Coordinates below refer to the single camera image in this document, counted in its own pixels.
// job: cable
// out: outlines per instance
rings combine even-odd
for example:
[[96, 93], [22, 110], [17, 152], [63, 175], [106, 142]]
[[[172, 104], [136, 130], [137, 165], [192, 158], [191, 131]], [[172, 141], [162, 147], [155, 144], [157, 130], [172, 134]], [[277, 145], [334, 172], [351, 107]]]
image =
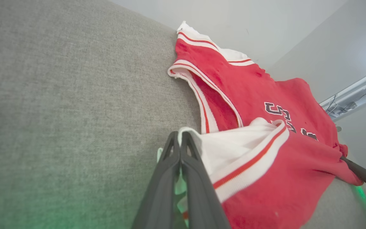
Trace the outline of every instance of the cable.
[[333, 112], [337, 108], [337, 106], [338, 104], [335, 103], [335, 107], [329, 113]]
[[327, 107], [327, 109], [326, 109], [326, 113], [327, 113], [327, 110], [329, 110], [329, 108], [331, 107], [331, 105], [334, 103], [334, 100], [336, 99], [336, 96], [337, 96], [337, 94], [335, 94], [335, 95], [334, 95], [334, 98], [333, 98], [333, 100], [331, 101], [331, 103], [330, 103], [329, 107]]
[[346, 106], [346, 107], [344, 107], [343, 109], [341, 109], [342, 113], [346, 113], [346, 111], [345, 111], [345, 109], [346, 109], [346, 108], [351, 107], [351, 106], [352, 106], [356, 101], [360, 100], [360, 99], [361, 99], [362, 97], [364, 97], [364, 96], [366, 96], [366, 93], [365, 93], [365, 94], [363, 94], [360, 98], [358, 98], [358, 99], [356, 99], [356, 100], [352, 101], [348, 106]]

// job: basketball jersey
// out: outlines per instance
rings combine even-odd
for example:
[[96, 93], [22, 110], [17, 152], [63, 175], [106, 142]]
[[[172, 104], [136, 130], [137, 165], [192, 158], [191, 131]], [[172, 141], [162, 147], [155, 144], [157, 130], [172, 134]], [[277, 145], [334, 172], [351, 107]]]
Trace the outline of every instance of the basketball jersey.
[[202, 134], [246, 127], [258, 118], [282, 120], [289, 132], [261, 177], [247, 185], [237, 184], [238, 175], [226, 178], [241, 187], [220, 199], [233, 229], [299, 228], [335, 176], [362, 184], [340, 160], [347, 146], [338, 142], [334, 123], [304, 80], [274, 81], [245, 54], [218, 47], [185, 22], [178, 29], [176, 52], [168, 74], [193, 89]]

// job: gray fabric surface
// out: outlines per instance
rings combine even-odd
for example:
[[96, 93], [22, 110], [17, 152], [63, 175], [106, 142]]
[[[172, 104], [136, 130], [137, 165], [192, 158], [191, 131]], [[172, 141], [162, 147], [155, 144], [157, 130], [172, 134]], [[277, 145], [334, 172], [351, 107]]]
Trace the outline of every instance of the gray fabric surface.
[[[175, 42], [106, 0], [0, 0], [0, 228], [131, 226], [157, 148], [200, 127]], [[337, 180], [304, 226], [335, 227], [366, 228]]]

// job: white ribbed trim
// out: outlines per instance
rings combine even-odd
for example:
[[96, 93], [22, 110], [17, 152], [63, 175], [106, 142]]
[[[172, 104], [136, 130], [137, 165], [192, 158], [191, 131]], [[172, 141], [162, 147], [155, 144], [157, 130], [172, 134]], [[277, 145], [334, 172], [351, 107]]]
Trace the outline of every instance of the white ribbed trim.
[[174, 74], [170, 71], [174, 71], [174, 69], [169, 68], [167, 71], [171, 77], [180, 78], [186, 80], [189, 83], [189, 86], [193, 90], [194, 94], [196, 95], [197, 101], [199, 102], [200, 106], [200, 117], [201, 117], [201, 133], [213, 133], [218, 132], [217, 122], [214, 118], [214, 115], [208, 105], [206, 97], [204, 96], [203, 92], [200, 90], [199, 86], [196, 84], [196, 81], [193, 79], [192, 75], [189, 73], [187, 69], [178, 68]]
[[199, 68], [197, 68], [194, 64], [187, 60], [179, 59], [177, 60], [168, 70], [167, 73], [170, 77], [177, 77], [180, 72], [184, 72], [183, 69], [189, 70], [196, 74], [198, 77], [202, 79], [208, 86], [218, 92], [219, 95], [223, 98], [223, 100], [228, 104], [228, 106], [234, 111], [235, 117], [237, 118], [238, 127], [243, 127], [244, 124], [242, 123], [242, 119], [238, 110], [235, 108], [234, 104], [231, 100], [226, 96], [222, 90], [220, 90], [212, 80], [209, 79]]
[[211, 41], [209, 36], [200, 34], [195, 29], [187, 25], [185, 21], [183, 21], [177, 29], [177, 34], [177, 39], [182, 39], [189, 45], [211, 48], [219, 52], [229, 62], [229, 64], [235, 66], [247, 66], [254, 64], [254, 62], [242, 52], [218, 47], [218, 45]]
[[273, 122], [273, 125], [278, 124], [280, 124], [279, 127], [276, 128], [272, 133], [270, 133], [269, 136], [252, 151], [242, 156], [237, 161], [233, 162], [224, 169], [215, 172], [210, 176], [211, 182], [213, 184], [216, 184], [216, 182], [225, 178], [228, 174], [238, 170], [239, 168], [241, 168], [241, 166], [246, 166], [247, 162], [255, 158], [256, 155], [261, 153], [265, 149], [265, 147], [267, 147], [270, 142], [272, 142], [266, 153], [257, 162], [255, 162], [249, 168], [246, 168], [239, 175], [235, 176], [231, 180], [227, 181], [226, 183], [215, 189], [215, 192], [217, 193], [218, 199], [221, 203], [229, 197], [233, 196], [238, 191], [253, 184], [259, 178], [261, 178], [273, 164], [276, 155], [278, 154], [279, 148], [286, 142], [289, 137], [289, 131], [285, 127], [285, 123], [282, 120], [277, 120]]
[[[228, 164], [224, 168], [215, 171], [212, 174], [209, 174], [210, 180], [214, 187], [216, 187], [216, 185], [220, 183], [219, 186], [215, 188], [215, 192], [221, 203], [229, 197], [232, 197], [238, 191], [253, 184], [259, 178], [261, 178], [272, 166], [279, 151], [279, 148], [283, 145], [283, 143], [286, 142], [289, 137], [289, 131], [282, 120], [274, 121], [272, 124], [275, 127], [272, 132], [270, 132], [253, 149], [251, 149], [249, 152], [246, 152], [240, 158], [236, 159], [234, 162]], [[252, 141], [252, 139], [255, 139], [255, 141], [257, 142], [260, 140], [260, 137], [258, 135], [255, 135], [255, 133], [259, 133], [260, 129], [260, 133], [263, 135], [263, 132], [266, 131], [266, 128], [264, 128], [264, 126], [272, 127], [272, 125], [268, 123], [265, 119], [257, 118], [252, 121], [250, 126], [244, 128], [230, 129], [224, 132], [243, 132], [246, 131], [247, 128], [252, 128], [253, 132], [250, 132], [250, 139], [247, 140], [247, 144], [249, 144], [249, 141]], [[209, 158], [212, 155], [203, 154], [202, 152], [203, 150], [206, 150], [202, 148], [204, 146], [202, 144], [203, 136], [199, 135], [194, 129], [184, 127], [179, 130], [179, 144], [181, 144], [181, 135], [183, 132], [190, 132], [190, 134], [192, 135], [199, 154], [201, 155], [202, 162], [207, 172], [209, 173], [209, 168], [211, 166], [210, 162], [212, 162], [213, 160], [210, 160]], [[187, 210], [187, 198], [182, 198], [178, 202], [177, 206], [180, 212], [185, 212]]]

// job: red stripe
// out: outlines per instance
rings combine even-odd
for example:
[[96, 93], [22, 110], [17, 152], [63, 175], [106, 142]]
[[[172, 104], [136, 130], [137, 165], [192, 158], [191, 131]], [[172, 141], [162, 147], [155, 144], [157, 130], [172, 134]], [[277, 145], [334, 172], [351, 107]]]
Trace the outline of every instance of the red stripe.
[[187, 211], [183, 212], [183, 219], [187, 220], [189, 218], [189, 213]]
[[244, 63], [250, 61], [251, 59], [239, 60], [239, 61], [228, 61], [229, 63]]
[[248, 168], [250, 168], [252, 165], [254, 165], [257, 161], [259, 161], [265, 154], [266, 152], [269, 150], [269, 148], [272, 146], [273, 142], [285, 131], [285, 127], [283, 127], [279, 133], [277, 133], [275, 136], [273, 136], [273, 138], [270, 140], [270, 142], [265, 146], [265, 148], [259, 152], [258, 155], [256, 155], [256, 157], [252, 158], [250, 161], [248, 161], [247, 163], [245, 163], [244, 165], [242, 165], [241, 167], [237, 168], [235, 171], [231, 172], [230, 174], [228, 174], [227, 176], [225, 176], [224, 178], [222, 178], [221, 180], [215, 182], [213, 184], [214, 189], [217, 189], [218, 187], [220, 187], [221, 185], [227, 183], [228, 181], [230, 181], [231, 179], [235, 178], [236, 176], [240, 175], [243, 171], [247, 170]]
[[213, 43], [211, 43], [211, 42], [209, 42], [209, 41], [202, 41], [202, 40], [193, 40], [193, 39], [190, 39], [190, 38], [189, 38], [189, 37], [187, 37], [183, 32], [179, 32], [178, 34], [183, 35], [185, 38], [187, 38], [187, 40], [192, 41], [192, 42], [208, 43], [208, 44], [210, 44], [210, 45], [214, 46], [214, 47], [218, 50], [218, 48], [217, 48]]
[[201, 99], [200, 97], [200, 94], [199, 92], [197, 91], [197, 89], [193, 86], [194, 90], [196, 91], [197, 95], [199, 96], [199, 100], [201, 102], [201, 105], [203, 107], [203, 112], [204, 112], [204, 118], [205, 118], [205, 121], [206, 121], [206, 133], [208, 134], [210, 132], [210, 126], [209, 126], [209, 123], [208, 123], [208, 118], [207, 118], [207, 113], [206, 113], [206, 108], [204, 106], [204, 103], [203, 103], [203, 100]]

